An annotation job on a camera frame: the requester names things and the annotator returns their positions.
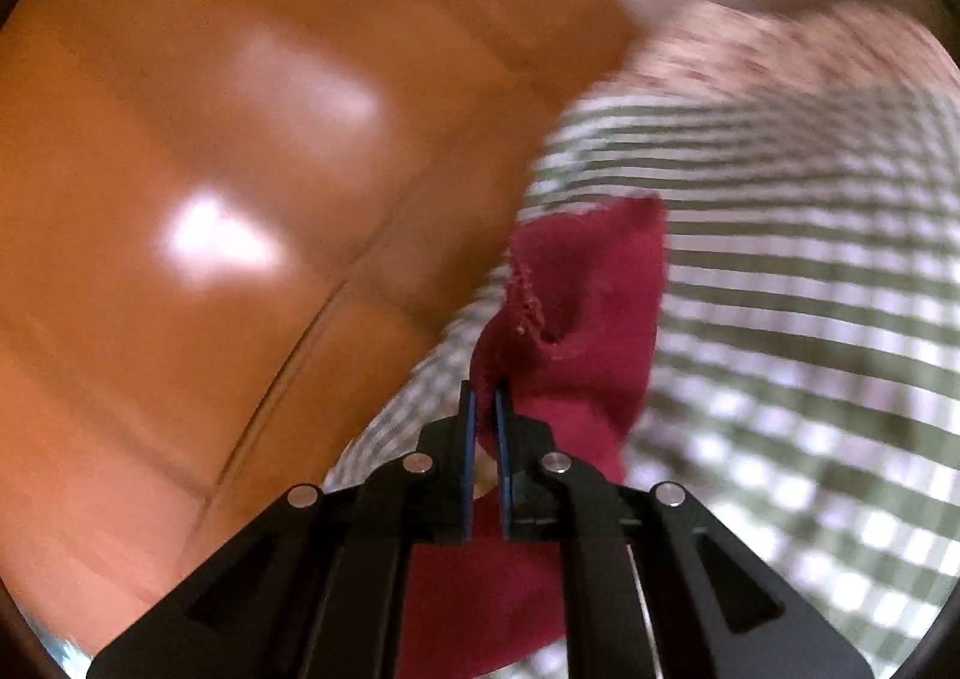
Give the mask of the red small garment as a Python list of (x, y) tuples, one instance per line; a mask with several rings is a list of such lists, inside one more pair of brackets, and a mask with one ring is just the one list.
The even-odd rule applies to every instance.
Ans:
[[(550, 425), (566, 453), (613, 482), (649, 383), (665, 284), (665, 208), (623, 198), (514, 230), (506, 296), (478, 338), (480, 409), (507, 380), (517, 413)], [(565, 631), (560, 554), (509, 542), (498, 491), (473, 502), (464, 548), (418, 546), (410, 562), (398, 676), (478, 677)]]

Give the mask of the green white checkered bedsheet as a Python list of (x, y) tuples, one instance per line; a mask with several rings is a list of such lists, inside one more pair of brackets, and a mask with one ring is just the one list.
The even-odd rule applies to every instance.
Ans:
[(601, 89), (521, 220), (626, 197), (667, 211), (628, 482), (683, 482), (875, 676), (955, 676), (957, 99)]

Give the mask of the brown wooden wardrobe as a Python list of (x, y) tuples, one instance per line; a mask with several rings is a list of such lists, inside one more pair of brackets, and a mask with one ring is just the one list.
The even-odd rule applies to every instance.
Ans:
[(103, 648), (320, 479), (500, 258), (620, 0), (18, 0), (2, 576)]

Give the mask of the floral pink pillow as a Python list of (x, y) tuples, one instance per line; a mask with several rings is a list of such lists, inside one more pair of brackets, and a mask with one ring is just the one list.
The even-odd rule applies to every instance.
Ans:
[(615, 83), (679, 96), (892, 85), (957, 97), (958, 67), (895, 8), (839, 2), (786, 16), (693, 2), (631, 51)]

